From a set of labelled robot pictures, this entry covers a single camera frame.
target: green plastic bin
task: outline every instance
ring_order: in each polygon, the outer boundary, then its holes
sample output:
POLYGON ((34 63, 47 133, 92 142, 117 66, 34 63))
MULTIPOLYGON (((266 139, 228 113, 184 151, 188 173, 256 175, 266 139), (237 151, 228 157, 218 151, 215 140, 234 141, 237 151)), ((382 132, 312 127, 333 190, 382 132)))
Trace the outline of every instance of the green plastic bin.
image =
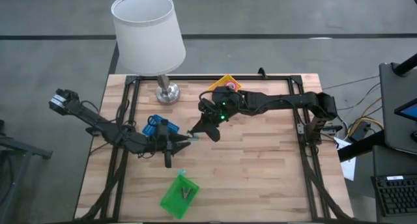
POLYGON ((200 187, 197 186, 197 184, 191 182, 182 175, 178 175, 164 198, 162 198, 161 206, 170 214, 174 215, 174 217, 181 219, 184 217, 184 214, 187 212, 188 207, 190 207, 199 190, 200 187), (192 189, 186 199, 182 198, 182 187, 185 189, 192 189))

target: monitor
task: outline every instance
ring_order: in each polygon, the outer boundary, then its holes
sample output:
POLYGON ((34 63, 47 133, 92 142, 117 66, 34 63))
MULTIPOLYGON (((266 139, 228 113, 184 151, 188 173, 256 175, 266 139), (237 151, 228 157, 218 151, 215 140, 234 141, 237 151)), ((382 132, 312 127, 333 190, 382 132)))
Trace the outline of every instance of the monitor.
POLYGON ((412 101, 397 107, 394 110, 396 115, 417 121, 417 98, 412 101))

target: blue object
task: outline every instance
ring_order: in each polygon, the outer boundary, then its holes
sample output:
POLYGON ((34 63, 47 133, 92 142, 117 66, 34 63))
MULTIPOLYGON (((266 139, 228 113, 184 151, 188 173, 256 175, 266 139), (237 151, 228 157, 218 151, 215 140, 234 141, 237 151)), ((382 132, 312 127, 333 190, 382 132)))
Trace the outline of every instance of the blue object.
MULTIPOLYGON (((149 120, 149 122, 153 125, 157 125, 161 120, 164 119, 160 115, 153 115, 153 117, 149 120)), ((155 132, 155 126, 151 126, 150 124, 147 124, 144 129, 142 130, 142 133, 146 136, 151 136, 155 132)), ((178 133, 180 128, 172 122, 168 121, 168 130, 173 133, 178 133)))

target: wooden table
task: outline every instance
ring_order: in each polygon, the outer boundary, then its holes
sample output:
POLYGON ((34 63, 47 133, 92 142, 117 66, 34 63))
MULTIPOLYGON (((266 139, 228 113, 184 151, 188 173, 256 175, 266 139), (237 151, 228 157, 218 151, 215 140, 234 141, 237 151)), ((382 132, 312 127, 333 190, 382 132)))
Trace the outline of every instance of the wooden table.
MULTIPOLYGON (((321 92, 317 74, 301 74, 304 90, 321 92)), ((121 102, 125 75, 110 75, 100 114, 113 119, 121 102)), ((155 96, 157 83, 141 81, 136 111, 137 131, 149 115, 158 114, 186 131, 199 120, 198 96, 212 81, 176 81, 180 100, 160 105, 155 96)), ((244 90, 266 94, 288 94, 284 81, 240 81, 244 90)), ((151 159, 130 154, 124 182, 119 221, 309 221, 306 186, 300 161, 292 110, 268 111, 248 117, 236 115, 220 125, 222 138, 212 142, 204 133, 199 141, 180 151, 164 167, 162 153, 151 159), (178 169, 200 186, 200 192, 182 220, 173 218, 160 201, 178 169)), ((93 141, 92 149, 104 142, 93 141)), ((319 146, 324 185, 345 213, 352 216, 351 204, 338 154, 333 143, 319 146)), ((79 196, 76 217, 82 216, 97 200, 106 183, 111 146, 90 156, 79 196)), ((109 214, 113 207, 110 200, 109 214)), ((319 213, 319 196, 315 190, 319 213)))

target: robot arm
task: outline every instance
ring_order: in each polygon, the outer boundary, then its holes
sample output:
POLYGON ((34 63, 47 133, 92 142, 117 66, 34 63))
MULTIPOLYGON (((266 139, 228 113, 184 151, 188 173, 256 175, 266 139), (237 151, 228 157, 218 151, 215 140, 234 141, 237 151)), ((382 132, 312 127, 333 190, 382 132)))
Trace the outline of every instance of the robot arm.
POLYGON ((166 167, 171 167, 171 156, 190 145, 190 142, 181 142, 187 140, 187 136, 167 129, 167 120, 161 121, 154 134, 147 137, 136 132, 131 125, 111 122, 85 107, 74 91, 58 89, 49 105, 50 109, 61 115, 73 115, 90 125, 91 127, 86 131, 91 135, 93 132, 100 132, 106 142, 115 147, 125 148, 132 154, 142 156, 147 152, 152 154, 158 151, 164 152, 166 167))
POLYGON ((235 92, 228 87, 216 87, 212 92, 212 102, 201 98, 198 107, 201 118, 189 133, 205 132, 213 141, 220 140, 220 132, 217 129, 219 124, 228 121, 237 113, 254 116, 268 110, 306 107, 315 116, 312 122, 305 126, 307 139, 315 142, 320 140, 320 131, 326 121, 333 120, 338 115, 334 98, 325 93, 269 96, 261 92, 235 92))

